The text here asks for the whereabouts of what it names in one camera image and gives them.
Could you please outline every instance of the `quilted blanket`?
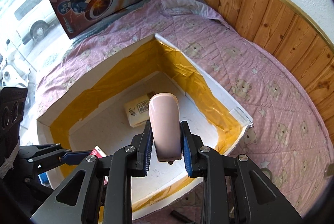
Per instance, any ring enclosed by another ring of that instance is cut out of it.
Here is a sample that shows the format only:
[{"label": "quilted blanket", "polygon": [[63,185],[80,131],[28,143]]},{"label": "quilted blanket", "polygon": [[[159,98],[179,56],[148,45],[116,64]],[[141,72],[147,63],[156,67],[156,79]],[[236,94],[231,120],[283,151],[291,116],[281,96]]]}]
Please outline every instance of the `quilted blanket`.
[{"label": "quilted blanket", "polygon": [[[304,214],[326,185],[333,145],[314,104],[272,55],[239,36],[212,8],[194,0],[151,0],[87,38],[38,84],[39,115],[83,74],[122,48],[159,33],[209,73],[254,119],[232,155],[246,153]],[[199,222],[201,188],[139,223],[177,223],[179,208]]]}]

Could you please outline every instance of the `blue object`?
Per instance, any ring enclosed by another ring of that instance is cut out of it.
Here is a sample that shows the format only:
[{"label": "blue object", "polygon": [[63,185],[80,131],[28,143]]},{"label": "blue object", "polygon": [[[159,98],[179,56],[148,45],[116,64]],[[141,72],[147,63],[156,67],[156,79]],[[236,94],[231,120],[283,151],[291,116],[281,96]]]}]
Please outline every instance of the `blue object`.
[{"label": "blue object", "polygon": [[150,168],[150,162],[151,162],[151,154],[152,154],[152,148],[153,148],[153,133],[152,130],[150,131],[149,137],[147,139],[147,144],[144,152],[144,170],[145,175],[147,175],[147,172]]},{"label": "blue object", "polygon": [[183,135],[183,158],[184,158],[184,165],[186,167],[186,172],[190,177],[192,175],[191,153],[186,135]]},{"label": "blue object", "polygon": [[61,162],[68,164],[69,166],[79,165],[80,162],[90,154],[91,151],[67,152],[61,157]]},{"label": "blue object", "polygon": [[38,177],[42,184],[49,184],[49,179],[47,178],[47,175],[45,172],[39,174]]}]

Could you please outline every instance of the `window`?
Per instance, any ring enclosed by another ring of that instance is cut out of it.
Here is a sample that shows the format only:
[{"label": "window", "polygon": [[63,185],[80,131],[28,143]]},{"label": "window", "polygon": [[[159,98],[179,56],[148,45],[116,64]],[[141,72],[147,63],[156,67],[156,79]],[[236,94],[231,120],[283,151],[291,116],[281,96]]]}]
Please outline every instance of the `window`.
[{"label": "window", "polygon": [[16,19],[21,21],[35,6],[43,0],[26,0],[14,13]]}]

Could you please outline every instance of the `metal screw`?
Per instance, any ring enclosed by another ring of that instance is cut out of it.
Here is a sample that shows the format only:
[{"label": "metal screw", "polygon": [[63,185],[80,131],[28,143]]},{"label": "metal screw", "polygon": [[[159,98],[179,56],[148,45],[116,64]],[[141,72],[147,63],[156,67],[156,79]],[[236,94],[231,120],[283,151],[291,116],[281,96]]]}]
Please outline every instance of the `metal screw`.
[{"label": "metal screw", "polygon": [[239,160],[242,162],[247,162],[248,161],[248,156],[244,154],[239,155]]},{"label": "metal screw", "polygon": [[202,146],[199,148],[201,152],[209,152],[210,148],[208,146]]},{"label": "metal screw", "polygon": [[126,146],[125,149],[124,149],[126,152],[133,152],[135,150],[135,147],[129,145],[129,146]]},{"label": "metal screw", "polygon": [[95,155],[88,155],[86,157],[86,161],[87,162],[94,162],[96,160],[96,156]]}]

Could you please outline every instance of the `small cream box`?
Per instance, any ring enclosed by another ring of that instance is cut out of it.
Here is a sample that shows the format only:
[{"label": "small cream box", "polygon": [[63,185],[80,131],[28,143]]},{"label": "small cream box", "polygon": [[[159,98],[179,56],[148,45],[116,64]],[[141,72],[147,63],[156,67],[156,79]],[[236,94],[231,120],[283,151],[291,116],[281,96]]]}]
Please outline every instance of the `small cream box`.
[{"label": "small cream box", "polygon": [[124,105],[126,115],[131,127],[135,128],[150,119],[148,105],[155,92],[150,92]]}]

